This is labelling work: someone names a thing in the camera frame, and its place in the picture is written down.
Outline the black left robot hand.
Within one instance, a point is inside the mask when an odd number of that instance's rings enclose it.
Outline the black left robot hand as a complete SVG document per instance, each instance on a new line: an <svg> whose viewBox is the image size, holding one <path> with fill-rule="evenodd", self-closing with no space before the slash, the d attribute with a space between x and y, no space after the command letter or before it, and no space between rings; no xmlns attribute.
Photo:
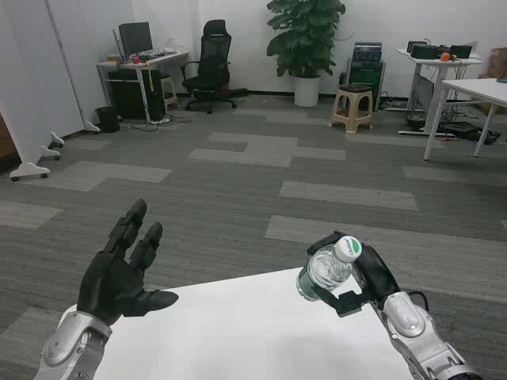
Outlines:
<svg viewBox="0 0 507 380"><path fill-rule="evenodd" d="M77 311L111 326L122 316L143 317L172 306L178 295L144 289L145 271L153 264L162 238L156 222L137 241L147 203L137 200L109 234L105 247L92 259L83 276Z"/></svg>

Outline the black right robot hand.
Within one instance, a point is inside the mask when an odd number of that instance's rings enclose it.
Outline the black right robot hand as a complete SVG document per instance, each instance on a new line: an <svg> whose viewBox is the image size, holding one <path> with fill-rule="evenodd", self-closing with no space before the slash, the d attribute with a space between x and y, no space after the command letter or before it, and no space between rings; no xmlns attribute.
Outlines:
<svg viewBox="0 0 507 380"><path fill-rule="evenodd" d="M308 262L298 274L296 287L307 301L322 301L345 317L370 303L383 306L388 296L399 292L394 276L380 255L357 238L335 231L307 250ZM357 276L360 292L333 291Z"/></svg>

